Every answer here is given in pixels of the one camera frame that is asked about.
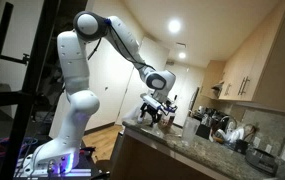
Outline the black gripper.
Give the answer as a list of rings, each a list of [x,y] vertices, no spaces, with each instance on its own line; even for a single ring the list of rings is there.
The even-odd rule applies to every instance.
[[[140,113],[138,115],[137,120],[138,123],[142,123],[145,118],[145,115],[149,114],[152,119],[150,125],[153,126],[161,120],[162,114],[168,114],[168,101],[160,103],[159,101],[157,101],[152,96],[146,93],[141,94],[140,97],[143,100],[143,104],[140,107]]]

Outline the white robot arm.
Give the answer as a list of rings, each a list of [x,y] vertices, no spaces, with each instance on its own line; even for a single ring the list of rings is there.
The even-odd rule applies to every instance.
[[[93,12],[82,11],[73,20],[73,29],[57,37],[57,49],[65,88],[71,108],[62,121],[58,136],[39,146],[30,156],[25,170],[43,174],[68,173],[79,163],[79,151],[85,126],[89,118],[98,111],[100,102],[89,89],[89,55],[86,45],[92,41],[106,39],[114,49],[138,70],[142,82],[153,90],[144,94],[142,114],[150,114],[154,123],[159,121],[157,113],[164,109],[176,76],[168,71],[157,71],[145,63],[139,54],[139,44],[126,25],[116,16],[101,17]]]

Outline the robot base platform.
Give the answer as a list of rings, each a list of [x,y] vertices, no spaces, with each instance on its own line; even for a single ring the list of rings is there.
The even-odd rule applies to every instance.
[[[32,163],[33,155],[19,159],[13,180],[98,180],[99,170],[92,159],[94,147],[81,148],[77,154],[50,158],[45,163]]]

